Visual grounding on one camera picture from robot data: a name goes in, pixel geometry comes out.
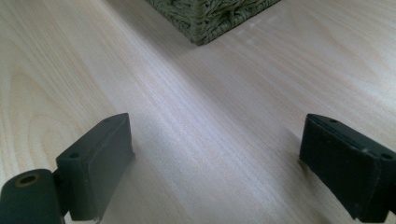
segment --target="screw hole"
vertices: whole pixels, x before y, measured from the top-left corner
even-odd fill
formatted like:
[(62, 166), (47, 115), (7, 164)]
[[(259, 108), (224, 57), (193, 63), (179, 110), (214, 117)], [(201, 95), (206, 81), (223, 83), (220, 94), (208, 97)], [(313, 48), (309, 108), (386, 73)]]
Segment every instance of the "screw hole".
[(390, 156), (388, 154), (385, 154), (385, 153), (381, 154), (381, 157), (384, 158), (384, 159), (387, 159), (387, 160), (392, 160), (393, 159), (392, 156)]
[(72, 158), (72, 159), (75, 159), (78, 156), (79, 156), (79, 154), (77, 152), (75, 152), (75, 153), (72, 153), (69, 157)]
[(26, 175), (26, 176), (19, 178), (17, 180), (17, 182), (15, 183), (15, 185), (18, 188), (24, 188), (24, 187), (34, 184), (38, 180), (39, 177), (40, 177), (40, 175), (38, 175), (38, 174)]

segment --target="table surface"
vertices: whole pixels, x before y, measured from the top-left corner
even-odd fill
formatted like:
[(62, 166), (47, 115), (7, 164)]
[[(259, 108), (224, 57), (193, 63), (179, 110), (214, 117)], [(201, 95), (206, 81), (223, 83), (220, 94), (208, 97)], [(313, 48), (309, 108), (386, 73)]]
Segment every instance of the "table surface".
[(0, 52), (1, 185), (129, 113), (103, 223), (354, 223), (298, 162), (306, 114), (396, 149), (394, 0), (282, 0), (201, 47), (144, 0), (3, 0)]

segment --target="light wood grain surface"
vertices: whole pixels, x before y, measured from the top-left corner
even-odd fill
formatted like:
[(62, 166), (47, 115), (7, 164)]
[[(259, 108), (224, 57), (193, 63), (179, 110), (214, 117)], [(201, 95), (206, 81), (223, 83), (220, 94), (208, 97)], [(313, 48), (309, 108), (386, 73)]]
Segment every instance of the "light wood grain surface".
[(394, 0), (282, 0), (202, 47), (144, 0), (2, 0), (0, 52), (1, 185), (129, 113), (103, 223), (354, 223), (298, 163), (305, 115), (396, 149)]

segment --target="green woven basket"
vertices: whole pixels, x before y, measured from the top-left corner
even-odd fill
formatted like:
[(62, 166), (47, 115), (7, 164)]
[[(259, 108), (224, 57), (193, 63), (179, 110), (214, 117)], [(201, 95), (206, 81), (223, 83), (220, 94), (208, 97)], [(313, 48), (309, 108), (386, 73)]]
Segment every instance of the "green woven basket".
[(206, 44), (279, 0), (148, 0), (192, 43)]

